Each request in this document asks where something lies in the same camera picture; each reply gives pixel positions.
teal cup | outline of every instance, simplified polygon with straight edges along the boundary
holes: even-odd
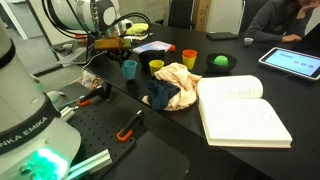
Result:
[[[122,65],[123,77],[127,80],[132,80],[136,77],[137,62],[134,60],[126,60]]]

yellow cup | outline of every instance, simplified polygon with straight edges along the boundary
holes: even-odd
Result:
[[[154,72],[160,70],[164,66],[164,62],[162,60],[152,60],[149,62],[151,76],[153,76]]]
[[[182,55],[182,63],[188,68],[188,70],[192,70],[194,63],[196,61],[197,56],[194,56],[192,58],[187,58],[184,55]]]

green ball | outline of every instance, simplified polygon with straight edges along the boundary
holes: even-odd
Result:
[[[214,60],[213,60],[213,64],[217,64],[217,65],[221,65],[221,66],[226,66],[228,65],[228,58],[226,56],[217,56]]]

dark blue cloth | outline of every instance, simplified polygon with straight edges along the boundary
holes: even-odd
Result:
[[[180,92],[180,88],[166,81],[149,79],[148,102],[153,110],[161,110],[168,106],[169,100]]]

tablet screen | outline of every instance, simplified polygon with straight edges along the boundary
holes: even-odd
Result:
[[[319,75],[320,58],[293,51],[274,48],[259,61],[308,77],[316,78]]]

